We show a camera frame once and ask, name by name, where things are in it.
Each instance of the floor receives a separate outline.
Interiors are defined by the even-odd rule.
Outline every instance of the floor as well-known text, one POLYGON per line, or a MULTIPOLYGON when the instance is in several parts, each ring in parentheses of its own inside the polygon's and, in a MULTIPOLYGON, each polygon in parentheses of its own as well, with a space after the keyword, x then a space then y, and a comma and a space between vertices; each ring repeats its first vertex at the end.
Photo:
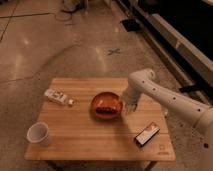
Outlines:
MULTIPOLYGON (((123 28, 120 21, 126 16, 114 1, 111 9, 102 0, 89 1, 89 9, 72 18, 59 12, 60 5, 60 0, 12 0, 0 6, 2 171, 51 170, 45 162, 25 161, 23 156, 27 129, 36 122, 43 93, 53 77, 127 77, 149 67, 157 73, 160 85, 174 91, 180 87, 144 39, 143 30, 135 33, 123 28), (109 53, 117 48, 119 53, 109 53)), ((196 170, 202 137, 171 112, 166 120, 177 160, 159 162, 153 170, 196 170)), ((142 168, 139 162, 88 161, 71 162, 65 170, 142 168)))

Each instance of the bowl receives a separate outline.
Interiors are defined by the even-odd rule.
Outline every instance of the bowl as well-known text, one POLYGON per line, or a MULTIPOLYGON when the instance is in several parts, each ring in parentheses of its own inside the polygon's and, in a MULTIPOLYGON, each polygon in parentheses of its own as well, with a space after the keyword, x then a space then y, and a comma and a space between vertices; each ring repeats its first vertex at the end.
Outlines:
POLYGON ((96 117, 109 120, 118 117, 123 108, 119 96, 113 92, 97 94, 91 102, 91 112, 96 117))

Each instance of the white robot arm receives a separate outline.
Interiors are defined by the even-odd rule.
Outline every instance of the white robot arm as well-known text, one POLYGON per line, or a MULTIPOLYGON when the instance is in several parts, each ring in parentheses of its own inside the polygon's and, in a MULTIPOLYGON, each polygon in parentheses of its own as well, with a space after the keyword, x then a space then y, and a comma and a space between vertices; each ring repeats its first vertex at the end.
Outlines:
POLYGON ((128 87, 122 94, 126 105, 136 105, 141 93, 152 97, 204 135, 200 170, 213 170, 213 108, 154 83, 151 69, 129 75, 128 87))

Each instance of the bamboo tabletop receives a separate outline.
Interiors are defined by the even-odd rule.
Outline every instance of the bamboo tabletop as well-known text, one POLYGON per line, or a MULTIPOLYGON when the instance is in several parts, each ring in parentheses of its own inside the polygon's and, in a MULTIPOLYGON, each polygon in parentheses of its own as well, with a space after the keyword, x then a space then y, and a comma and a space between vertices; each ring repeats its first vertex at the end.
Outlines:
POLYGON ((50 88, 76 100, 73 107, 44 101, 38 121, 48 124, 52 143, 42 147, 29 143, 27 160, 117 160, 173 161, 175 153, 159 103, 142 95, 137 110, 113 120, 98 120, 90 114, 95 95, 111 91, 121 95, 127 87, 124 78, 55 78, 50 88), (143 148, 133 138, 149 123, 160 131, 143 148))

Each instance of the black cable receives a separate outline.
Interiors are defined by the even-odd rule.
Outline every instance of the black cable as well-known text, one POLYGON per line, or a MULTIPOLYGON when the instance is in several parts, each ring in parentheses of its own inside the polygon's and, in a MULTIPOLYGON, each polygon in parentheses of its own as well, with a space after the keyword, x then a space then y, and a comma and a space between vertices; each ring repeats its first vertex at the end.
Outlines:
POLYGON ((13 8, 13 11, 12 11, 10 17, 9 17, 8 22, 7 22, 7 25, 6 25, 4 31, 3 31, 2 35, 1 35, 0 43, 2 42, 2 39, 3 39, 3 37, 4 37, 4 34, 5 34, 6 30, 7 30, 8 25, 10 24, 11 19, 13 18, 13 14, 14 14, 16 8, 18 7, 19 2, 20 2, 20 1, 17 0, 17 3, 16 3, 16 5, 15 5, 15 7, 13 8))
POLYGON ((52 14, 52 13, 36 13, 36 14, 22 14, 22 15, 13 15, 13 16, 3 16, 3 17, 0 17, 0 19, 3 19, 3 18, 16 18, 16 17, 31 17, 31 16, 37 16, 37 15, 49 15, 49 14, 52 14))
POLYGON ((57 16, 57 14, 55 14, 55 13, 51 13, 51 14, 54 15, 55 20, 60 21, 60 22, 70 21, 70 20, 72 19, 72 13, 69 13, 70 15, 69 15, 69 17, 66 18, 66 19, 60 19, 60 18, 57 16))

